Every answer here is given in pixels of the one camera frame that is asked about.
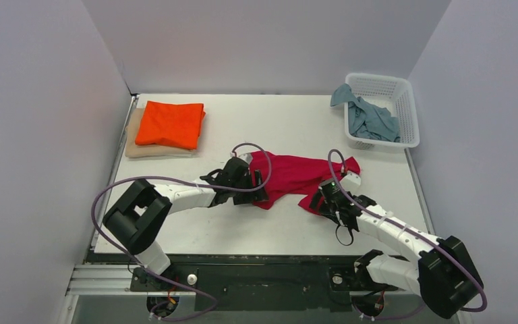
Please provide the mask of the red t shirt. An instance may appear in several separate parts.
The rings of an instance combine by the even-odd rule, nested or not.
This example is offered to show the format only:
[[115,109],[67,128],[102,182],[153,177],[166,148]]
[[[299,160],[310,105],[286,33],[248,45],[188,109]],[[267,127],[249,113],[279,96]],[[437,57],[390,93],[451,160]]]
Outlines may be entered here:
[[269,210],[275,202],[287,194],[302,195],[298,205],[307,212],[318,214],[310,207],[310,203],[318,190],[318,185],[331,178],[328,161],[311,159],[293,155],[274,155],[270,152],[254,151],[250,153],[252,170],[259,170],[266,179],[268,162],[272,165],[272,174],[265,185],[268,200],[252,204],[264,210]]

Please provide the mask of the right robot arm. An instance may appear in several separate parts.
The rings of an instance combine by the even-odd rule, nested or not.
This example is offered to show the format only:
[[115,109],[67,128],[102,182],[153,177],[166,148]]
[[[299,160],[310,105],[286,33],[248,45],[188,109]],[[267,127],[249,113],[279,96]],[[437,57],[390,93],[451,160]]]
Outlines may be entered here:
[[352,195],[329,179],[316,188],[310,207],[350,234],[361,233],[394,250],[373,249],[353,264],[356,284],[412,292],[439,317],[449,319],[483,294],[483,282],[460,239],[423,232],[396,218],[367,196]]

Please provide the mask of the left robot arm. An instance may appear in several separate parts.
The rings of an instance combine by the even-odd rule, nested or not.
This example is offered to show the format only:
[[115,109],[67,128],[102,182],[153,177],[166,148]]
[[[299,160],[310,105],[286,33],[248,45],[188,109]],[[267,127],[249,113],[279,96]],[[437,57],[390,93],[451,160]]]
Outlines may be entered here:
[[249,163],[232,157],[224,168],[192,183],[151,184],[135,179],[103,217],[103,226],[140,265],[149,269],[148,282],[157,290],[174,281],[171,261],[156,242],[165,219],[172,213],[211,208],[232,200],[234,205],[268,200],[262,173]]

